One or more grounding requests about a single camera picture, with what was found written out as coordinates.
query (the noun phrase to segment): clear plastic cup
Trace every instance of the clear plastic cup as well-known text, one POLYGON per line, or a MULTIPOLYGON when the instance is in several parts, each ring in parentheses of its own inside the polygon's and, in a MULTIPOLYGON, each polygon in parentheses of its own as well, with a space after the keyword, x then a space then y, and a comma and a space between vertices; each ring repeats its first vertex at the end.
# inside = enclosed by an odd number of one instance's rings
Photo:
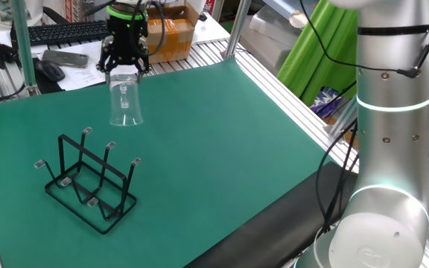
POLYGON ((143 122, 137 79, 135 74, 113 74, 110 76, 111 125, 129 127, 143 122))

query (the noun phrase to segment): green table mat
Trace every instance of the green table mat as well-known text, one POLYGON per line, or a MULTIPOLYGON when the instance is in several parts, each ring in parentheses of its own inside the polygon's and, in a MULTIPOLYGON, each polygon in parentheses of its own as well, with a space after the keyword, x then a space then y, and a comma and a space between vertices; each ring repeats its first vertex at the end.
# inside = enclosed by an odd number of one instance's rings
MULTIPOLYGON (((144 123, 109 125, 107 86, 0 104, 0 254, 5 267, 183 267, 317 169, 323 154, 235 60, 144 79, 144 123), (44 191, 57 137, 127 174, 139 202, 102 235, 44 191)), ((76 159, 66 158, 66 166, 76 159)))

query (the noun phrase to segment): black cable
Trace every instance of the black cable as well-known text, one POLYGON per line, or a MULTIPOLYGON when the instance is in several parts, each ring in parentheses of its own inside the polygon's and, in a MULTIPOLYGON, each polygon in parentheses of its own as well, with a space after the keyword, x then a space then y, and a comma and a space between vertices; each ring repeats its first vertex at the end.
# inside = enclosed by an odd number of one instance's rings
POLYGON ((142 0, 139 0, 137 2, 137 5, 135 7, 135 10, 132 13, 132 19, 130 20, 130 44, 133 47, 133 50, 135 51, 135 54, 137 54, 137 56, 139 57, 149 57, 149 56, 153 56, 156 52, 158 52, 160 50, 160 48, 162 48, 163 46, 163 41, 165 39, 165 17, 163 16, 163 10, 160 7, 160 5, 158 4, 157 1, 150 1, 150 4, 153 4, 153 6, 155 6, 155 8, 160 12, 160 19, 162 20, 162 38, 160 39, 160 42, 158 44, 158 46, 156 47, 155 51, 152 53, 143 53, 142 51, 139 50, 139 45, 136 44, 135 39, 134 39, 134 31, 135 31, 135 17, 137 13, 140 13, 143 17, 143 20, 145 20, 144 14, 143 12, 140 10, 140 4, 141 4, 142 0))
POLYGON ((335 144, 345 135, 347 131, 349 131, 354 124, 357 123, 357 119, 355 119, 353 122, 350 123, 350 125, 347 126, 339 135, 335 138, 335 140, 332 142, 331 146, 327 148, 327 150, 324 153, 324 156, 322 157, 322 160, 320 161, 319 168, 317 169, 316 173, 316 197, 317 197, 317 204, 319 205, 320 212, 322 213, 322 216, 325 219, 325 209, 322 204, 322 200, 320 199, 320 193, 319 193, 319 180, 320 180, 320 173, 322 172, 322 167, 324 166, 324 162, 327 159, 328 154, 330 151, 334 148, 335 144))
POLYGON ((372 70, 372 71, 394 71, 394 72, 397 72, 397 70, 395 70, 395 69, 391 69, 391 68, 371 68, 371 67, 367 67, 367 66, 359 66, 359 65, 357 65, 357 64, 353 64, 353 63, 344 63, 344 62, 341 62, 341 61, 338 61, 338 60, 334 60, 334 59, 332 59, 332 58, 327 54, 327 50, 325 49, 325 46, 324 46, 324 44, 322 43, 322 40, 321 40, 321 38, 320 38, 319 33, 317 33, 317 30, 316 30, 316 28, 314 27, 314 23, 312 23, 311 18, 309 18, 309 15, 307 14, 307 11, 305 10, 304 2, 303 2, 302 0, 299 0, 299 2, 301 3, 302 11, 304 12, 305 17, 307 18, 307 20, 308 20, 308 22, 309 22, 309 25, 312 27, 312 30, 314 31, 315 35, 317 36, 317 39, 319 40, 319 44, 320 44, 320 46, 322 47, 322 50, 324 51, 324 55, 325 55, 325 56, 326 56, 330 61, 332 61, 332 62, 334 62, 334 63, 341 64, 341 65, 345 65, 345 66, 364 68, 364 69, 366 69, 366 70, 372 70))
MULTIPOLYGON (((330 61, 332 61, 332 62, 334 62, 334 63, 337 63, 337 64, 345 65, 345 66, 364 68, 364 69, 366 69, 366 70, 372 70, 372 71, 393 71, 393 72, 395 72, 395 73, 397 73, 397 74, 403 74, 404 76, 409 77, 409 78, 415 78, 415 77, 417 77, 417 76, 419 75, 419 70, 418 70, 418 69, 416 69, 416 68, 414 68, 414 67, 412 67, 412 68, 411 68, 411 69, 409 69, 409 70, 402 70, 402 69, 396 69, 396 70, 395 70, 395 69, 392 69, 392 68, 373 68, 373 67, 361 66, 361 65, 353 64, 353 63, 344 63, 344 62, 341 62, 341 61, 339 61, 339 60, 335 60, 335 59, 333 59, 332 57, 330 57, 330 56, 327 54, 327 49, 325 49, 325 46, 324 46, 324 44, 322 43, 322 40, 321 40, 321 38, 320 38, 320 35, 319 35, 319 33, 317 32, 316 28, 314 27, 314 23, 312 23, 311 18, 309 18, 309 15, 307 14, 307 11, 305 10, 304 2, 303 2, 302 0, 299 0, 299 2, 300 2, 300 4, 301 4, 302 12, 304 13, 305 17, 307 18, 307 20, 308 20, 308 22, 309 22, 309 25, 312 27, 312 30, 314 31, 314 33, 315 33, 315 35, 316 35, 317 39, 319 40, 319 44, 320 44, 320 46, 322 47, 322 50, 324 51, 324 55, 325 55, 325 56, 326 56, 330 61)), ((424 53, 425 53, 425 48, 423 48, 423 49, 422 49, 420 56, 421 56, 422 54, 424 54, 424 53)))
POLYGON ((345 93, 347 93, 348 90, 350 90, 351 88, 353 88, 356 84, 357 84, 357 81, 354 81, 349 86, 347 86, 337 97, 334 98, 334 100, 329 101, 327 103, 327 105, 325 105, 319 111, 317 111, 316 115, 320 115, 321 112, 324 112, 325 109, 327 109, 330 105, 334 104, 336 100, 338 100, 340 97, 342 97, 345 93))
POLYGON ((352 148, 354 147, 354 139, 355 139, 355 135, 357 134, 357 130, 358 130, 357 119, 355 119, 352 123, 355 123, 355 127, 354 127, 354 130, 352 132, 352 139, 349 142, 349 148, 347 150, 345 160, 343 161, 343 166, 342 166, 342 170, 340 172, 339 179, 337 180, 337 188, 335 189, 335 195, 332 198, 330 204, 328 205, 327 212, 325 213, 324 226, 323 226, 322 231, 320 233, 323 233, 325 231, 329 231, 329 221, 332 218, 332 215, 334 214, 335 205, 337 204, 337 198, 338 198, 340 192, 343 191, 343 187, 342 187, 343 176, 345 175, 345 172, 346 172, 347 162, 349 161, 350 152, 352 151, 352 148))
POLYGON ((340 109, 342 109, 346 104, 350 103, 350 101, 346 101, 345 103, 343 103, 340 107, 338 107, 337 109, 335 109, 335 111, 331 114, 331 116, 328 118, 327 120, 327 124, 331 121, 331 119, 334 117, 334 115, 339 112, 340 109))
POLYGON ((349 172, 345 175, 345 179, 342 182, 342 187, 341 187, 342 190, 340 191, 340 201, 339 201, 339 216, 340 217, 342 217, 342 214, 343 214, 343 211, 342 211, 343 186, 346 184, 347 180, 349 179, 349 176, 352 173, 352 170, 354 169, 355 164, 357 164, 357 161, 358 161, 358 153, 355 156, 355 159, 349 168, 349 172))
POLYGON ((24 88, 25 88, 25 84, 23 83, 21 88, 18 89, 18 91, 14 92, 13 94, 10 94, 8 96, 0 97, 0 101, 4 101, 4 100, 10 99, 10 98, 16 96, 17 94, 21 93, 24 88))

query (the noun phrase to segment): desk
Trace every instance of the desk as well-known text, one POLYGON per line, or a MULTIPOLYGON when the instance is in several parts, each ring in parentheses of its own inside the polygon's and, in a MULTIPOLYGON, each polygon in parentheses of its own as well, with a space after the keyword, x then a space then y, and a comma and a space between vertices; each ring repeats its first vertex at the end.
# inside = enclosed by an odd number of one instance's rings
MULTIPOLYGON (((227 46, 226 40, 209 41, 193 44, 190 56, 186 60, 179 60, 172 63, 160 63, 153 65, 153 70, 149 76, 163 74, 166 72, 179 71, 199 66, 207 66, 219 63, 222 59, 220 52, 227 46)), ((322 149, 326 150, 331 144, 331 139, 324 131, 325 123, 320 120, 301 100, 292 94, 282 85, 265 67, 263 67, 252 55, 244 51, 238 51, 235 59, 242 71, 250 77, 285 113, 307 133, 322 149)), ((17 90, 22 82, 22 77, 18 76, 17 67, 7 64, 7 70, 0 70, 0 96, 7 95, 17 90)), ((337 163, 343 163, 347 151, 346 144, 337 144, 330 156, 337 163)), ((425 252, 424 264, 422 267, 429 268, 429 250, 425 252)))

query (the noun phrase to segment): brown box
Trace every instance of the brown box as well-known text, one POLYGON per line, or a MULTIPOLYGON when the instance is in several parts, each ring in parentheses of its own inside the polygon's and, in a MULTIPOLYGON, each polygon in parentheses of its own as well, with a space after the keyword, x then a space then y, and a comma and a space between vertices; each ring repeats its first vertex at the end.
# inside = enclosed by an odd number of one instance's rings
MULTIPOLYGON (((188 58, 193 41, 194 26, 200 14, 187 2, 186 5, 163 7, 165 16, 165 38, 163 46, 156 54, 150 56, 150 63, 163 63, 188 58)), ((155 8, 147 9, 148 38, 147 47, 151 53, 155 51, 162 38, 162 20, 155 8)))

